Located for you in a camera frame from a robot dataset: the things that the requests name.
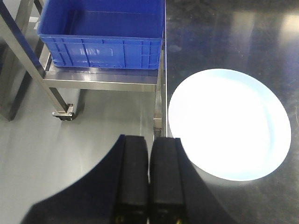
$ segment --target metal shelf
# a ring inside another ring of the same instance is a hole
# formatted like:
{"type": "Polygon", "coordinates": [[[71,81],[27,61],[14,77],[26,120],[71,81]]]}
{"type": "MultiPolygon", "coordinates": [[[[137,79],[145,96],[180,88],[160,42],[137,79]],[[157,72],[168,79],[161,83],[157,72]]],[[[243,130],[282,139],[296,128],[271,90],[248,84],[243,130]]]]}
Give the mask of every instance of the metal shelf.
{"type": "Polygon", "coordinates": [[[158,70],[56,67],[51,63],[46,47],[40,62],[46,72],[43,79],[49,87],[143,92],[156,90],[158,70]]]}
{"type": "MultiPolygon", "coordinates": [[[[21,12],[31,12],[33,0],[22,0],[21,12]]],[[[43,1],[34,0],[41,13],[43,1]]],[[[122,70],[99,68],[58,68],[51,63],[51,56],[46,46],[41,55],[36,55],[22,31],[19,29],[4,3],[0,0],[0,30],[4,40],[24,65],[31,77],[43,88],[55,111],[53,116],[61,120],[72,120],[74,104],[67,104],[57,88],[146,91],[156,92],[154,132],[160,135],[161,111],[161,76],[164,74],[164,57],[161,57],[158,70],[122,70]]]]}

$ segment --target white plate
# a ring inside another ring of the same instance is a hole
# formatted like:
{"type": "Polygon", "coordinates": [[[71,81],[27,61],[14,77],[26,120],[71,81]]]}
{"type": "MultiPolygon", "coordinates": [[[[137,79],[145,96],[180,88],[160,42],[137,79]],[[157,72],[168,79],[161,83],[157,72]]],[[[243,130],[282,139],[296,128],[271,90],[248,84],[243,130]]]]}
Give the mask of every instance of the white plate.
{"type": "Polygon", "coordinates": [[[234,70],[212,69],[184,80],[169,105],[169,125],[189,159],[233,181],[273,172],[285,159],[291,127],[274,93],[234,70]]]}

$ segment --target plastic crate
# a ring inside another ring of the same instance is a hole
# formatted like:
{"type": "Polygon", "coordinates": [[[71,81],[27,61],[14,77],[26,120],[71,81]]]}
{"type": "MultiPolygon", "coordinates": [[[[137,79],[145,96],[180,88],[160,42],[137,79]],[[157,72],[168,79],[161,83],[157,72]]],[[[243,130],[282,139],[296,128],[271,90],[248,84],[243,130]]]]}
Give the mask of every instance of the plastic crate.
{"type": "Polygon", "coordinates": [[[164,0],[47,0],[37,34],[58,67],[157,69],[164,0]]]}

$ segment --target gray floor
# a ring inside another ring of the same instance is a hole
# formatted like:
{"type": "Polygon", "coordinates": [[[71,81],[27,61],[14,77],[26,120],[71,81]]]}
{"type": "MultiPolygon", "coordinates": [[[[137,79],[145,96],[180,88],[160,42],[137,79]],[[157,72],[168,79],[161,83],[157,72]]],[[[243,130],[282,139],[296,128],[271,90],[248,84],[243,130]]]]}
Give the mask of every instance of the gray floor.
{"type": "MultiPolygon", "coordinates": [[[[13,17],[20,0],[4,0],[13,17]]],[[[74,183],[120,134],[153,141],[154,93],[60,90],[78,117],[62,122],[32,82],[17,113],[0,116],[0,223],[18,224],[30,206],[74,183]]]]}

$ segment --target black countertop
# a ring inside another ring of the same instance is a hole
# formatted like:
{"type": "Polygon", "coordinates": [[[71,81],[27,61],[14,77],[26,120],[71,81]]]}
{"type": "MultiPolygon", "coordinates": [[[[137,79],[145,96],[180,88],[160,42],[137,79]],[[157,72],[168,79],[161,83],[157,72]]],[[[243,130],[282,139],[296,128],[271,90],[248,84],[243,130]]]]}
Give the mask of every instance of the black countertop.
{"type": "Polygon", "coordinates": [[[279,98],[292,142],[277,170],[250,182],[198,172],[239,223],[298,224],[299,1],[166,0],[166,57],[167,103],[184,79],[213,68],[248,74],[279,98]]]}

